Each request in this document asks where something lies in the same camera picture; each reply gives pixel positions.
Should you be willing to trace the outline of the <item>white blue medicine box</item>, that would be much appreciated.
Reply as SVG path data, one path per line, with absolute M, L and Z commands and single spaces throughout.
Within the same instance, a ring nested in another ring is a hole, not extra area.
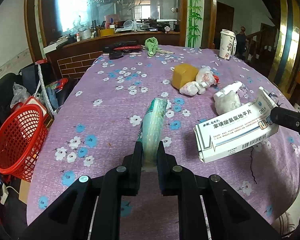
M 246 148 L 278 132 L 270 118 L 276 103 L 263 87 L 254 101 L 194 127 L 199 159 L 209 163 Z

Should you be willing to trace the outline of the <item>white spray bottle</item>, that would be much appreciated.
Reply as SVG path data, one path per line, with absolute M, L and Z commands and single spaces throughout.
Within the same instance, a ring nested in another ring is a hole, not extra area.
M 224 95 L 229 94 L 230 92 L 237 92 L 241 87 L 242 87 L 243 83 L 241 83 L 241 81 L 236 81 L 232 84 L 227 85 L 226 87 L 224 87 L 222 89 L 222 93 Z

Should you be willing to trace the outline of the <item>white tissue wad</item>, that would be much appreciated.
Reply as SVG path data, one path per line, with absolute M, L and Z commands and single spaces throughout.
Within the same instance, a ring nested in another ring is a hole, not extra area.
M 228 113 L 234 109 L 241 107 L 239 95 L 230 91 L 228 94 L 214 94 L 213 99 L 215 101 L 215 109 L 218 115 Z

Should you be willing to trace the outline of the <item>teal tissue pack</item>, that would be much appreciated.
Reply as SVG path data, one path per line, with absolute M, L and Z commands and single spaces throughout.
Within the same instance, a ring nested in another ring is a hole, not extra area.
M 153 170 L 157 166 L 157 151 L 164 126 L 167 100 L 154 98 L 140 125 L 137 141 L 142 143 L 142 166 Z

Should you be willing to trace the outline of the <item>red plastic basket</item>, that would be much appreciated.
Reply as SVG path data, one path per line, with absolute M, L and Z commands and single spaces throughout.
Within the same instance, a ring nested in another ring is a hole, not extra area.
M 47 134 L 38 105 L 12 113 L 0 128 L 0 173 L 31 182 Z

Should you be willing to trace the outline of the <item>white plastic bag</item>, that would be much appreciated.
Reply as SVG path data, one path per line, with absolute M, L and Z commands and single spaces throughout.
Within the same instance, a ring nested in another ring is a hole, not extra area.
M 209 66 L 202 66 L 196 76 L 196 80 L 186 83 L 179 89 L 179 93 L 186 96 L 204 94 L 207 87 L 217 84 L 213 75 Z

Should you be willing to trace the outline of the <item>red cigarette pack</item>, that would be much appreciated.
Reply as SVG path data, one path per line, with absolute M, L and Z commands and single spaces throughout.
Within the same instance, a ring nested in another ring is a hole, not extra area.
M 214 79 L 215 79 L 215 82 L 216 83 L 219 83 L 219 77 L 217 75 L 213 75 Z

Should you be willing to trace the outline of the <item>purple eyeglasses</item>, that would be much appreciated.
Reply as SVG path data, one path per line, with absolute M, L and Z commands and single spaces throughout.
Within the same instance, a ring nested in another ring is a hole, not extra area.
M 274 103 L 278 106 L 278 107 L 280 107 L 281 105 L 282 105 L 282 103 L 280 103 L 279 102 L 279 96 L 275 93 L 275 92 L 270 92 L 269 94 L 268 94 L 268 96 L 271 98 L 271 100 L 273 100 L 274 101 Z

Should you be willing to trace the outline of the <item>black sofa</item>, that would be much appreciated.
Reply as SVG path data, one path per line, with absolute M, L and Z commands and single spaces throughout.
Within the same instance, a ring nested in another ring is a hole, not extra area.
M 4 185 L 11 186 L 7 200 L 0 204 L 0 239 L 18 239 L 27 228 L 26 205 L 19 200 L 18 191 L 21 180 L 30 179 L 39 146 L 46 142 L 37 133 L 50 134 L 45 127 L 46 121 L 39 127 L 31 122 L 22 125 L 18 112 L 13 110 L 13 85 L 21 84 L 21 77 L 13 73 L 0 79 L 0 179 Z

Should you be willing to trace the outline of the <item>white power strip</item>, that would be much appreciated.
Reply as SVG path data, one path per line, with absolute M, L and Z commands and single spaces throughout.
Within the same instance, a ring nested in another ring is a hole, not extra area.
M 3 184 L 2 185 L 2 195 L 1 195 L 1 198 L 0 198 L 0 203 L 2 205 L 4 205 L 5 202 L 6 202 L 6 200 L 7 200 L 7 198 L 8 198 L 8 189 L 7 189 L 6 185 Z

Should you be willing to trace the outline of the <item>purple floral tablecloth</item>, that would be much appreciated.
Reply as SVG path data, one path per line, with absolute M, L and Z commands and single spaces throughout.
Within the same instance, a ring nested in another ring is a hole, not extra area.
M 253 100 L 258 87 L 277 89 L 260 73 L 214 51 L 169 47 L 171 55 L 99 57 L 86 71 L 57 114 L 34 169 L 27 220 L 37 217 L 81 175 L 98 177 L 132 153 L 141 120 L 151 101 L 168 100 L 161 138 L 167 153 L 198 175 L 219 174 L 267 221 L 273 222 L 300 190 L 300 136 L 289 129 L 257 145 L 211 163 L 198 157 L 193 128 L 216 116 L 213 94 L 187 97 L 170 81 L 174 67 L 209 66 L 224 87 L 243 83 L 240 100 Z

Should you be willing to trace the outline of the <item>white cartoon tumbler cup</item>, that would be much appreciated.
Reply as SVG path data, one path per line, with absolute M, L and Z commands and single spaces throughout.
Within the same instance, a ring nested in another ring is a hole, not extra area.
M 225 60 L 230 60 L 231 56 L 235 55 L 236 52 L 236 35 L 233 31 L 222 29 L 219 57 Z

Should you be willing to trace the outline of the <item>clear plastic bag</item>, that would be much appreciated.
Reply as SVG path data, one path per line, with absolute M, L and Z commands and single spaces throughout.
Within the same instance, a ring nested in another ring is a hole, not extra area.
M 12 109 L 18 103 L 25 103 L 30 96 L 31 94 L 27 91 L 27 89 L 24 86 L 14 83 L 13 98 L 10 104 L 10 108 Z

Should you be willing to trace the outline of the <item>dark blue bag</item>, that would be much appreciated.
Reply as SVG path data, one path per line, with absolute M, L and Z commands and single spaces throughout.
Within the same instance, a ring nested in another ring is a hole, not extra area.
M 45 85 L 49 85 L 55 81 L 55 75 L 50 63 L 40 63 L 43 81 Z M 38 66 L 35 63 L 19 70 L 19 75 L 22 76 L 23 86 L 33 95 L 39 83 Z

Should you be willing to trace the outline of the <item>black key pouch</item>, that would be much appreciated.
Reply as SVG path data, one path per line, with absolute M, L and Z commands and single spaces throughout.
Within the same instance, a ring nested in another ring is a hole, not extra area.
M 110 60 L 120 59 L 122 57 L 124 57 L 124 54 L 121 51 L 111 51 L 109 53 Z

